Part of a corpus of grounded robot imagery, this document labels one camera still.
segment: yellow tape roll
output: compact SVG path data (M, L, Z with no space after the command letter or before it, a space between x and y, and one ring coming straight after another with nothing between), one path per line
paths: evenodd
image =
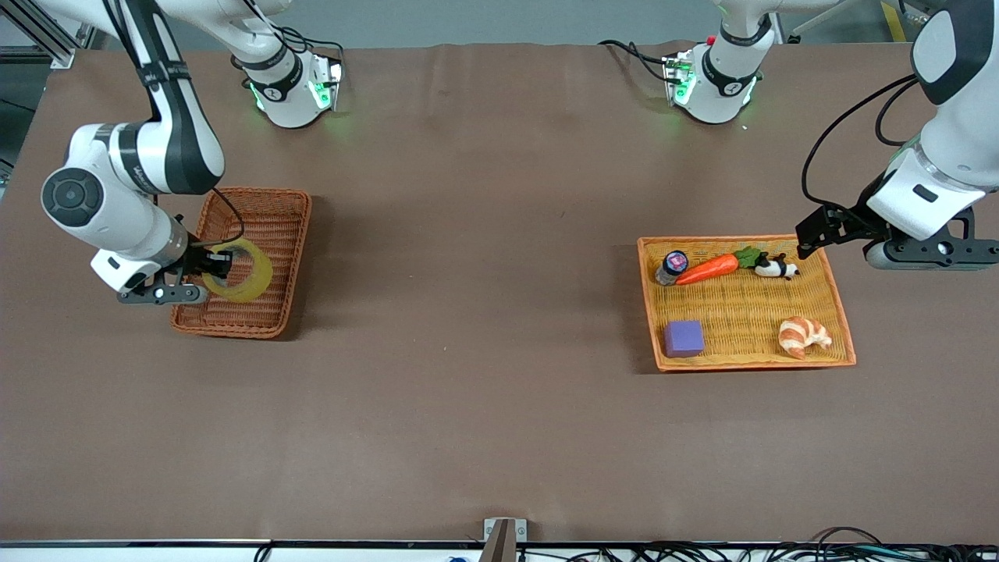
M212 247L212 251L215 253L230 251L233 252L234 258L240 254L253 258L253 269L250 271L250 275L235 287L223 285L220 280L211 275L204 275L202 277L205 287L209 291L228 301L239 303L250 302L263 295L264 291L271 284L271 279L274 278L274 266L271 265L271 258L267 257L267 254L258 248L256 244L246 238L214 246Z

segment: wicker basket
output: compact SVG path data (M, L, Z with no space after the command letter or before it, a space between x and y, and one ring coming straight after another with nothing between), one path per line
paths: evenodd
M853 340L825 252L806 261L792 260L801 272L791 281L768 279L748 269L684 285L663 287L655 270L672 250L682 250L691 266L714 256L754 246L770 255L795 255L793 235L717 238L638 239L641 286L655 363L667 371L801 369L856 364ZM832 336L828 350L811 346L804 360L784 353L777 343L780 323L791 316L821 322ZM674 320L699 320L704 351L696 357L669 358L663 352L663 329Z
M239 209L246 224L244 236L271 259L274 278L256 300L234 303L218 295L198 305L175 306L170 325L177 331L201 336L270 339L288 325L295 281L302 261L312 198L304 191L227 187L220 191ZM232 210L215 193L209 195L198 219L201 240L221 240L239 232ZM229 282L240 283L252 265L233 264ZM193 280L201 284L200 278Z

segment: purple cube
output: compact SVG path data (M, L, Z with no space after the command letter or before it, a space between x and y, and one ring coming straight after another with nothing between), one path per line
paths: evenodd
M704 333L697 320L670 322L663 332L666 357L693 357L704 351Z

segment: brown table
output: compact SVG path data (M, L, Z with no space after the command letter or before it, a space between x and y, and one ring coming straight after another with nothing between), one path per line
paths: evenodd
M148 115L124 54L80 53L0 205L2 538L459 539L515 515L544 540L999 539L999 273L833 248L856 368L651 359L635 239L792 231L812 141L910 71L906 46L775 48L713 127L598 47L352 51L344 113L299 131L227 59L188 55L224 184L316 197L289 337L174 333L45 217L76 127ZM817 193L852 201L884 166L875 111L829 141ZM907 95L888 133L929 115Z

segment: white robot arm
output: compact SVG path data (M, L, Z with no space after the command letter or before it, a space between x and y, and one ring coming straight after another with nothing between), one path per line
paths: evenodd
M168 285L164 272L225 277L230 260L199 247L150 197L213 189L225 171L222 147L156 2L104 4L104 18L84 21L107 26L121 38L146 86L153 116L144 123L80 127L66 164L45 180L42 206L63 230L99 248L91 266L119 292L119 300L199 302L206 297L201 289ZM147 294L150 278L156 286Z
M999 0L950 0L912 48L936 116L865 189L857 205L823 205L798 227L798 254L863 238L879 269L984 269L999 241L974 238L971 206L999 190ZM947 225L958 221L963 235Z
M46 179L42 206L63 230L96 246L91 267L124 303L197 303L204 289L185 275L225 278L232 256L215 254L150 198L204 195L225 171L163 12L218 38L251 79L258 106L275 124L301 127L334 104L340 61L293 49L266 15L290 0L44 0L53 12L118 37L150 98L144 123L85 125L65 165ZM178 284L167 281L176 275Z
M713 43L665 61L668 99L705 123L730 121L749 103L759 65L776 39L769 14L820 11L838 0L711 1L722 13Z
M97 0L43 0L46 9L117 32ZM289 43L268 16L292 0L159 0L160 10L219 40L250 77L257 105L279 127L304 127L334 109L342 61Z

